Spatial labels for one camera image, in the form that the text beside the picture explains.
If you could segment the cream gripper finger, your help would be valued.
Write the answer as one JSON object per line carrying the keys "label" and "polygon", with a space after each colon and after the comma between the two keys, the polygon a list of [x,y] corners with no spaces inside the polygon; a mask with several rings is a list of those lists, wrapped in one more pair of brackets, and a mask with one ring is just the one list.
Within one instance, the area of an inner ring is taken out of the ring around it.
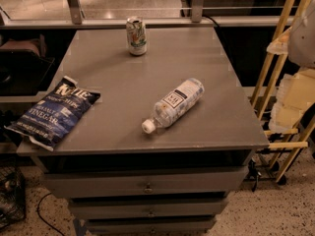
{"label": "cream gripper finger", "polygon": [[287,54],[288,53],[288,40],[291,28],[285,30],[279,37],[273,40],[267,47],[267,52],[271,54]]}
{"label": "cream gripper finger", "polygon": [[273,105],[269,129],[284,133],[291,129],[315,103],[315,70],[300,68],[294,75],[285,74]]}

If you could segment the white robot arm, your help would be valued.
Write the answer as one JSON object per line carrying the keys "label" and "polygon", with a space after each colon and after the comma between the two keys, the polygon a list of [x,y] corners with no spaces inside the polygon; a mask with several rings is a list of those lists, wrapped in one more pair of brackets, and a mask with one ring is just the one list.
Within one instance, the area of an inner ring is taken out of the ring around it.
{"label": "white robot arm", "polygon": [[288,60],[299,66],[295,74],[283,75],[271,111],[269,129],[284,133],[315,103],[315,0],[268,45],[267,52],[287,54]]}

